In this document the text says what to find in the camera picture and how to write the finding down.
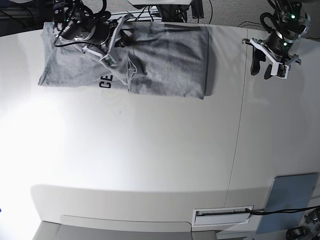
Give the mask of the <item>grey T-shirt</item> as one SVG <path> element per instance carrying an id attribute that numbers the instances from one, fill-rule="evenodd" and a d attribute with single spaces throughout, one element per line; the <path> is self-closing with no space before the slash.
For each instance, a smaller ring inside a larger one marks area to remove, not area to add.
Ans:
<path id="1" fill-rule="evenodd" d="M 97 87 L 131 94 L 203 99 L 209 60 L 209 33 L 198 27 L 128 23 L 132 43 L 118 48 L 118 63 L 107 65 L 81 44 L 55 46 L 52 22 L 41 34 L 42 87 Z"/>

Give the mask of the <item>blue-grey tablet board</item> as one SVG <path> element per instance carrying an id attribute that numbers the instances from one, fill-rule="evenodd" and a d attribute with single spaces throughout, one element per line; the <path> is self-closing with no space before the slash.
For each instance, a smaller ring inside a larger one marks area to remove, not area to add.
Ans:
<path id="1" fill-rule="evenodd" d="M 318 173 L 283 175 L 274 178 L 264 207 L 266 212 L 284 209 L 302 209 L 309 204 L 313 187 L 318 180 Z M 273 213 L 263 216 L 256 234 L 279 232 L 296 227 L 303 216 L 297 213 Z"/>

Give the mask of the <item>black device bottom right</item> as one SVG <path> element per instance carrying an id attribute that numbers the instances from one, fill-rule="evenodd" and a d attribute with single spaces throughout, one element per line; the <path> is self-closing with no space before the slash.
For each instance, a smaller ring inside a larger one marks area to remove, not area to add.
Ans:
<path id="1" fill-rule="evenodd" d="M 286 240 L 305 240 L 311 235 L 310 230 L 305 226 L 290 228 L 286 231 Z"/>

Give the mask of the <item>white base mount top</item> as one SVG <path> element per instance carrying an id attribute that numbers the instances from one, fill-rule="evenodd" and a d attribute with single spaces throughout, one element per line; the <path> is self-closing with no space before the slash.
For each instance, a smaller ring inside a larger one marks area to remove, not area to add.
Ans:
<path id="1" fill-rule="evenodd" d="M 190 5 L 192 0 L 128 0 L 133 5 Z"/>

